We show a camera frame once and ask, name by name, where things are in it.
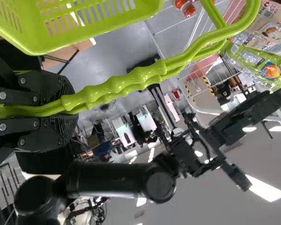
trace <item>plastic basket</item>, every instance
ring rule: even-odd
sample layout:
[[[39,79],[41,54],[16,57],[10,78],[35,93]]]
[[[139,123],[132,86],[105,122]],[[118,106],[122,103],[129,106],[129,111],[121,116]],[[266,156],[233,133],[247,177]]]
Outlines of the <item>plastic basket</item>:
[[[164,0],[0,0],[0,35],[43,55],[145,20]]]

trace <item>red bottle cap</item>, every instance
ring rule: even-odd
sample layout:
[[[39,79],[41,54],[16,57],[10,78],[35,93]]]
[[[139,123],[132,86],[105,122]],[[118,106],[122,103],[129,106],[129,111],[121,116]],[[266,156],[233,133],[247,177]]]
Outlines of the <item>red bottle cap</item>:
[[[188,2],[188,0],[175,0],[175,6],[177,9],[181,10],[181,7]]]
[[[196,13],[196,8],[193,4],[186,7],[185,10],[183,11],[183,14],[186,17],[191,17],[191,16],[195,15],[195,13]]]

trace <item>green basket handle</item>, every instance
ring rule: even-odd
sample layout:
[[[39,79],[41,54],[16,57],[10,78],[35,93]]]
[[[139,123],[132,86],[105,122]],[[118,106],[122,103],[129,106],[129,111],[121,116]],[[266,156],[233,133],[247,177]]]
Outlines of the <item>green basket handle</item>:
[[[245,30],[257,16],[261,0],[247,0],[243,17],[237,23],[229,26],[226,25],[212,0],[201,0],[201,4],[217,30],[196,39],[183,53],[169,59],[158,60],[148,67],[137,67],[125,76],[111,77],[102,84],[86,86],[76,94],[62,96],[61,99],[43,106],[8,105],[2,107],[0,108],[0,119],[13,116],[46,117],[58,113],[77,114],[171,78],[190,62],[215,54],[222,48],[227,38]]]

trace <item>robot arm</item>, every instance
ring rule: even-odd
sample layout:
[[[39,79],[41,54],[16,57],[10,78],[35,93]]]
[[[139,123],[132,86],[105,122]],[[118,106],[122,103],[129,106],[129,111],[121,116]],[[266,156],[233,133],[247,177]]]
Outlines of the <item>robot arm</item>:
[[[15,208],[17,224],[59,224],[60,207],[68,198],[83,196],[110,196],[123,198],[145,197],[155,203],[164,203],[176,190],[176,179],[191,175],[195,178],[208,170],[221,167],[239,186],[247,191],[251,186],[245,174],[226,161],[219,150],[244,136],[243,127],[261,122],[281,107],[281,89],[269,94],[261,93],[230,113],[221,114],[202,129],[190,118],[189,129],[166,144],[167,153],[158,155],[149,164],[95,164],[74,161],[68,171],[53,181],[36,176],[18,189]],[[189,145],[185,135],[192,138]],[[194,153],[197,144],[216,155],[208,164],[200,162]]]

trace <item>lime green shopping basket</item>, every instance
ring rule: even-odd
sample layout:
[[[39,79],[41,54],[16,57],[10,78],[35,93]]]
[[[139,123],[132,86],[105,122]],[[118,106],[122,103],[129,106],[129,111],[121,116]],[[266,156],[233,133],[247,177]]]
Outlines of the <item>lime green shopping basket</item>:
[[[164,0],[0,0],[0,35],[27,54],[46,54],[144,20],[157,13],[163,3]],[[185,52],[42,106],[0,107],[0,119],[76,114],[171,78],[190,62],[215,54],[227,38],[246,29],[255,19],[261,0],[247,0],[245,14],[230,26],[212,0],[201,0],[201,4],[217,30],[196,39]]]
[[[164,0],[0,0],[0,35],[43,55],[144,20]]]

